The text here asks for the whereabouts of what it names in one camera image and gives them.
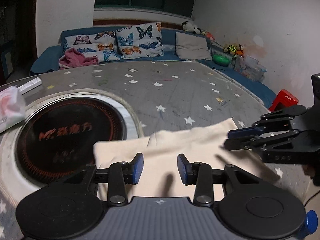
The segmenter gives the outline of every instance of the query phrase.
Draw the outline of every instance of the metal screw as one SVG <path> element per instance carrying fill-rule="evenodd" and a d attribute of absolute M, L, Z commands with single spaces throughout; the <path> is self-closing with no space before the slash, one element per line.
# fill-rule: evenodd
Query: metal screw
<path fill-rule="evenodd" d="M 212 198 L 210 198 L 209 196 L 207 195 L 201 195 L 201 196 L 198 196 L 196 198 L 196 200 L 199 202 L 199 203 L 202 203 L 202 204 L 208 204 L 212 201 Z"/>
<path fill-rule="evenodd" d="M 121 204 L 125 201 L 125 198 L 119 195 L 112 196 L 110 201 L 114 204 Z"/>

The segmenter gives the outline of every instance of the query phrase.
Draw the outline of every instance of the cable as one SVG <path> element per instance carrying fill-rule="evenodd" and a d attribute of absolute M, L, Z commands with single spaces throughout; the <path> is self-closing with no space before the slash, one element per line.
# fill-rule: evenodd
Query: cable
<path fill-rule="evenodd" d="M 316 195 L 318 195 L 320 193 L 320 190 L 318 190 L 316 193 L 314 193 L 308 200 L 307 202 L 303 205 L 304 207 L 306 207 L 306 205 L 310 202 L 310 200 L 312 200 Z"/>

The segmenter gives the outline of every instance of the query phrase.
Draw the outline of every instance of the folded cloth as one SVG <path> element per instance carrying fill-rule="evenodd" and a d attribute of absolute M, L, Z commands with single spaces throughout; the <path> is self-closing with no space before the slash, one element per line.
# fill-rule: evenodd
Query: folded cloth
<path fill-rule="evenodd" d="M 234 164 L 267 181 L 276 181 L 278 176 L 265 166 L 251 151 L 229 152 L 222 145 L 229 130 L 237 129 L 231 118 L 207 127 L 195 127 L 177 132 L 160 131 L 150 137 L 127 141 L 97 142 L 94 156 L 99 168 L 108 168 L 111 163 L 130 162 L 136 153 L 144 156 L 144 167 L 139 183 L 127 187 L 128 198 L 178 197 L 193 199 L 195 186 L 185 186 L 177 169 L 177 155 L 183 153 L 191 162 L 208 163 L 213 169 L 224 169 Z M 107 185 L 100 185 L 99 197 L 106 199 Z M 221 185 L 214 186 L 215 200 L 224 195 Z"/>
<path fill-rule="evenodd" d="M 64 55 L 59 59 L 60 69 L 67 69 L 73 67 L 97 65 L 98 57 L 85 57 L 75 48 L 67 49 Z"/>

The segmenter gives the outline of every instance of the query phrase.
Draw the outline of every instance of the pink towel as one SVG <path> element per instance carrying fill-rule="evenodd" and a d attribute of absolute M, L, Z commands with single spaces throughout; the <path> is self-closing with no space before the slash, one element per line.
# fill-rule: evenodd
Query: pink towel
<path fill-rule="evenodd" d="M 67 69 L 73 67 L 97 65 L 98 62 L 98 57 L 85 57 L 75 48 L 70 48 L 67 49 L 64 52 L 64 55 L 59 59 L 59 67 L 60 69 Z"/>

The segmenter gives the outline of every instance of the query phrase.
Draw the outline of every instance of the sofa armrest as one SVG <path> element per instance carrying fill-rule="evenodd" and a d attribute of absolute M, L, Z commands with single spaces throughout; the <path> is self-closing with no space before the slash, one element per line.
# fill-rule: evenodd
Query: sofa armrest
<path fill-rule="evenodd" d="M 60 45 L 47 48 L 41 56 L 33 63 L 30 76 L 56 71 L 59 69 L 59 58 L 63 51 Z"/>

